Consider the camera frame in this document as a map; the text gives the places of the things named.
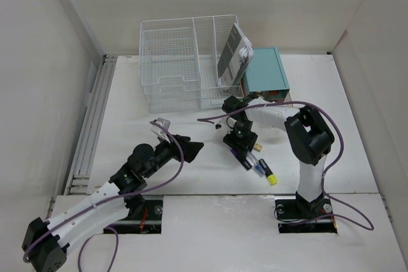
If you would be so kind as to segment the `blue cap clear pen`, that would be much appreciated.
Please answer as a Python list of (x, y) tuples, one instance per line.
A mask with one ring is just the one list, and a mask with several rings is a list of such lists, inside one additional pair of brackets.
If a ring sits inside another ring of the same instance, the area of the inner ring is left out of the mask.
[(251, 169), (259, 176), (265, 176), (265, 170), (259, 163), (259, 160), (252, 154), (252, 152), (247, 152), (246, 155), (247, 162), (251, 165)]

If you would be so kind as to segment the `clear drawer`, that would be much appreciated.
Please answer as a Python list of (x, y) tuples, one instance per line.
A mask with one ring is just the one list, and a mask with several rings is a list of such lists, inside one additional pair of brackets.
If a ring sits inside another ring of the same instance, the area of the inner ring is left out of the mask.
[(288, 92), (281, 90), (272, 90), (268, 92), (267, 101), (269, 102), (284, 102)]

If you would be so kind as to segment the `grey setup guide booklet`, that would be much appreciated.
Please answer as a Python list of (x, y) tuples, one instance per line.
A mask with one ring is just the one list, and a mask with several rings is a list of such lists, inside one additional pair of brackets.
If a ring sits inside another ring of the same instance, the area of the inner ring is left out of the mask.
[(238, 85), (253, 57), (252, 43), (239, 25), (234, 23), (217, 63), (218, 85)]

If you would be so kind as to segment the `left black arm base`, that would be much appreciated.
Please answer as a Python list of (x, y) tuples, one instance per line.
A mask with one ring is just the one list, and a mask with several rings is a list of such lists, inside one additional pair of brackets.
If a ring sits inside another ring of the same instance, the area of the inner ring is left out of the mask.
[(132, 207), (126, 218), (109, 227), (118, 234), (161, 234), (163, 217), (163, 196), (137, 195), (132, 199)]

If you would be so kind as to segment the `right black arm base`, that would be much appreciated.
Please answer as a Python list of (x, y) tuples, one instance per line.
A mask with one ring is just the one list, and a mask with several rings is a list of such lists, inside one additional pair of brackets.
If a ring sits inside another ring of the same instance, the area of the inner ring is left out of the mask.
[(337, 234), (331, 201), (320, 195), (309, 203), (297, 193), (276, 196), (274, 217), (280, 234)]

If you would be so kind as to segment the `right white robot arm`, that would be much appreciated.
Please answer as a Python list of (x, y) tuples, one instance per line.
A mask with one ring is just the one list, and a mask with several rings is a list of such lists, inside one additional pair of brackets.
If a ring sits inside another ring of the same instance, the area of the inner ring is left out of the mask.
[(231, 148), (232, 154), (245, 169), (261, 168), (260, 173), (271, 182), (272, 171), (252, 154), (258, 139), (258, 135), (252, 131), (252, 125), (260, 122), (285, 132), (292, 152), (300, 163), (295, 209), (299, 215), (310, 217), (317, 212), (324, 198), (321, 177), (335, 137), (313, 106), (286, 108), (263, 106), (264, 103), (262, 98), (255, 95), (243, 99), (230, 96), (224, 100), (222, 110), (235, 123), (223, 142)]

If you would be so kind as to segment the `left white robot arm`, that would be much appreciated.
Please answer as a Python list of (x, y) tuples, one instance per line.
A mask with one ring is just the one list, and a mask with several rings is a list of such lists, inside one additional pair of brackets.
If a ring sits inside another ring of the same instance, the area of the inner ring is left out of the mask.
[(148, 178), (172, 159), (192, 162), (203, 147), (202, 142), (178, 134), (155, 147), (136, 146), (118, 172), (93, 194), (64, 213), (29, 223), (22, 243), (23, 261), (35, 271), (57, 271), (86, 239), (118, 220), (141, 215)]

